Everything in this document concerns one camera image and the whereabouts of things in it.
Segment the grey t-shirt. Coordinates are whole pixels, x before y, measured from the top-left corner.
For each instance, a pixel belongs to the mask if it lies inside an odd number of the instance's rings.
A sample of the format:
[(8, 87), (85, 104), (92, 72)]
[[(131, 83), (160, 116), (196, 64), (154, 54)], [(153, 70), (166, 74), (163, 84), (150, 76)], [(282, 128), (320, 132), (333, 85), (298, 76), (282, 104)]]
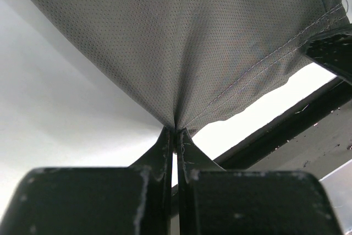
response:
[(349, 21), (342, 0), (31, 0), (164, 126), (191, 134), (240, 113), (309, 64)]

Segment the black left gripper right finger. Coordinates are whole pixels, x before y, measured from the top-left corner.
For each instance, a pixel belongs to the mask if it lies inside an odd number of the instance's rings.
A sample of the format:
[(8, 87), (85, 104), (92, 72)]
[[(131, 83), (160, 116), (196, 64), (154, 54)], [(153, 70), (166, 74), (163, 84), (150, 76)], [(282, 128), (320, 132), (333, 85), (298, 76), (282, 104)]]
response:
[(340, 234), (329, 198), (303, 171), (224, 170), (187, 130), (176, 136), (181, 234)]

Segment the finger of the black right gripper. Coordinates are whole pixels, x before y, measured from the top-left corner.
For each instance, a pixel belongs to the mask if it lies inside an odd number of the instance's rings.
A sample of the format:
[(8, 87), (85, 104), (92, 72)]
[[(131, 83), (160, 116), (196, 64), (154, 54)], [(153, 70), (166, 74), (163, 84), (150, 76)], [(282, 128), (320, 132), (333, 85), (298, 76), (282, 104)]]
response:
[(351, 25), (324, 31), (302, 44), (314, 63), (351, 84)]

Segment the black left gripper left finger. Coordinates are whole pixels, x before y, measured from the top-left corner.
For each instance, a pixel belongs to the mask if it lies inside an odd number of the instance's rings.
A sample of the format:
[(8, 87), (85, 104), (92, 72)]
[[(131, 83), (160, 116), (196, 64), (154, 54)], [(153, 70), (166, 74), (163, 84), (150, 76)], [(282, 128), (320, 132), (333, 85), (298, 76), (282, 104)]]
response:
[(20, 181), (1, 234), (170, 234), (173, 134), (128, 167), (41, 167)]

